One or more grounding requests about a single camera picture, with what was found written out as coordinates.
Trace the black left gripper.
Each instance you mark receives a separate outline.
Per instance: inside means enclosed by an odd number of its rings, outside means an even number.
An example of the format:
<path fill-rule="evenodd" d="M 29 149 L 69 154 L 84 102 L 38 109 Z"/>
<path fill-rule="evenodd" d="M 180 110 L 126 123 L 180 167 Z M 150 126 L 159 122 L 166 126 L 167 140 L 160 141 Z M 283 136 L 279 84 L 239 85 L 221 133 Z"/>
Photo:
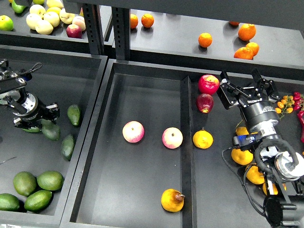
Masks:
<path fill-rule="evenodd" d="M 13 120 L 15 127 L 20 129 L 39 127 L 41 129 L 41 119 L 56 123 L 60 117 L 60 108 L 56 102 L 46 106 L 37 96 L 25 94 L 23 100 L 13 103 L 13 114 L 16 115 Z"/>

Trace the yellow pear under arm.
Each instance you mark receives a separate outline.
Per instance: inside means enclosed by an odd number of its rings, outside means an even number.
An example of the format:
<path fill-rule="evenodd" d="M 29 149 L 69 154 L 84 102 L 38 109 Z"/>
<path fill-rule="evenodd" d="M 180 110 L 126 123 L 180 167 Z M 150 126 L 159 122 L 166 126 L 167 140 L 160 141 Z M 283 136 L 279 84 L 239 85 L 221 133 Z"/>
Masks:
<path fill-rule="evenodd" d="M 251 167 L 246 167 L 246 178 L 255 185 L 260 185 L 265 182 L 264 176 L 261 172 L 259 172 L 259 169 L 257 166 L 253 165 Z"/>

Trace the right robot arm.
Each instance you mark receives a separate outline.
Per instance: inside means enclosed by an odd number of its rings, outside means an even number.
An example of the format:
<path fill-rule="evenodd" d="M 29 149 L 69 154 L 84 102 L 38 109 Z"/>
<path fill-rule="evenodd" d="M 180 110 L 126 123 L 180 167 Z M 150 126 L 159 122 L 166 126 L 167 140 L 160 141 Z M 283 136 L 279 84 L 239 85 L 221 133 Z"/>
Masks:
<path fill-rule="evenodd" d="M 247 135 L 235 136 L 233 148 L 248 150 L 255 166 L 265 180 L 266 197 L 259 205 L 249 197 L 253 208 L 273 228 L 304 226 L 304 158 L 280 135 L 275 126 L 279 116 L 273 103 L 279 95 L 273 80 L 251 73 L 253 83 L 246 87 L 233 84 L 225 70 L 217 94 L 225 109 L 238 107 L 248 130 Z"/>

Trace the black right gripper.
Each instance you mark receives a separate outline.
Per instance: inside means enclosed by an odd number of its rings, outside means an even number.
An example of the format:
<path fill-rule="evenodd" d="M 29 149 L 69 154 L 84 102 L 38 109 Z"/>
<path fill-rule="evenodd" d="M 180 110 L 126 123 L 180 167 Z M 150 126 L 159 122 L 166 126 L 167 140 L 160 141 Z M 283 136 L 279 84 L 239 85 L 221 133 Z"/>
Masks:
<path fill-rule="evenodd" d="M 258 69 L 251 72 L 255 83 L 253 97 L 248 89 L 233 84 L 225 70 L 220 73 L 218 97 L 225 109 L 239 106 L 245 126 L 249 131 L 256 131 L 259 127 L 276 126 L 279 116 L 274 103 L 279 100 L 279 93 L 275 82 L 263 78 Z"/>

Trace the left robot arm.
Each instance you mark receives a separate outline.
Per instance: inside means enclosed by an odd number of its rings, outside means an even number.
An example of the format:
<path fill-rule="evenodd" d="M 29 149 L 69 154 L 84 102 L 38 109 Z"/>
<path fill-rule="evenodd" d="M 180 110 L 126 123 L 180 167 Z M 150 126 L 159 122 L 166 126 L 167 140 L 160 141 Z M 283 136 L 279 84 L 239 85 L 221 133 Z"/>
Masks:
<path fill-rule="evenodd" d="M 56 102 L 45 105 L 36 95 L 25 89 L 32 79 L 32 73 L 39 70 L 42 63 L 37 62 L 28 70 L 14 72 L 7 59 L 0 61 L 0 104 L 15 115 L 13 124 L 17 128 L 42 128 L 44 121 L 55 123 L 60 116 Z"/>

